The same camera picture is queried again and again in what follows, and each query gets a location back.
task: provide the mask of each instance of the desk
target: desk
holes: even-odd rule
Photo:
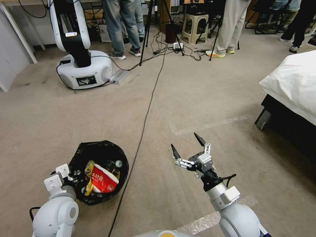
[[[41,0],[20,0],[21,4],[24,5],[43,5]],[[100,2],[100,0],[81,0],[81,2]],[[26,49],[27,53],[29,54],[29,56],[31,57],[33,63],[37,63],[37,59],[33,54],[33,49],[29,46],[28,42],[25,40],[23,34],[21,33],[18,25],[16,24],[13,16],[11,15],[10,11],[9,11],[9,7],[10,6],[19,6],[19,2],[18,0],[0,0],[0,8],[3,10],[3,12],[5,13],[6,17],[8,18],[9,22],[11,23],[14,31],[16,32],[17,36],[19,37],[19,39],[21,40],[24,48]],[[26,19],[26,23],[30,26],[30,28],[33,31],[34,36],[36,37],[37,41],[39,42],[39,44],[41,45],[42,49],[45,50],[45,46],[41,40],[41,38],[39,37],[38,33],[36,32],[36,30],[34,29],[32,23],[30,22],[30,20],[28,19],[28,16],[26,15],[26,13],[24,11],[22,11],[23,14],[25,15],[25,19]]]

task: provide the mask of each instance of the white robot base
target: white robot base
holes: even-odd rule
[[[98,87],[109,81],[114,74],[112,61],[101,51],[89,50],[91,65],[78,67],[74,58],[68,54],[58,63],[57,74],[70,89],[79,90]]]

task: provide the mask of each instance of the white pillow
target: white pillow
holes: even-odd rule
[[[316,125],[316,50],[287,56],[259,84],[274,99]]]

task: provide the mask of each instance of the black robot arm segment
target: black robot arm segment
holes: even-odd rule
[[[50,7],[50,17],[59,49],[71,54],[78,67],[90,66],[90,40],[80,2],[54,0]]]

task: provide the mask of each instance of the person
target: person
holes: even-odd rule
[[[270,9],[280,9],[280,6],[283,5],[284,2],[282,1],[275,1]],[[282,19],[282,22],[280,22],[281,25],[274,26],[273,29],[278,29],[278,33],[283,33],[286,28],[289,26],[289,24],[292,23],[294,20],[296,14],[298,13],[300,9],[301,0],[292,0],[288,6],[285,7],[286,14],[284,18]]]
[[[289,49],[291,53],[297,53],[299,47],[304,41],[304,35],[308,24],[313,20],[315,14],[316,1],[302,0],[299,12],[283,35],[280,37],[280,41],[289,42],[292,41],[293,35],[295,34],[293,45]]]
[[[134,0],[135,5],[135,19],[138,29],[139,42],[143,42],[145,36],[145,27],[144,27],[144,19],[143,19],[143,11],[142,11],[142,2],[141,0]],[[120,16],[121,26],[125,33],[124,44],[129,43],[128,33],[126,27],[124,25],[123,19]]]
[[[223,24],[212,57],[223,58],[226,52],[235,52],[250,2],[251,0],[226,0]],[[207,50],[206,54],[211,56],[212,51]]]
[[[109,33],[114,50],[113,53],[110,54],[110,57],[119,60],[124,60],[126,58],[124,55],[125,49],[119,19],[120,15],[123,18],[129,41],[132,44],[129,51],[135,57],[140,57],[141,43],[139,42],[135,19],[134,0],[102,0],[102,3],[104,18],[107,24],[106,29]]]

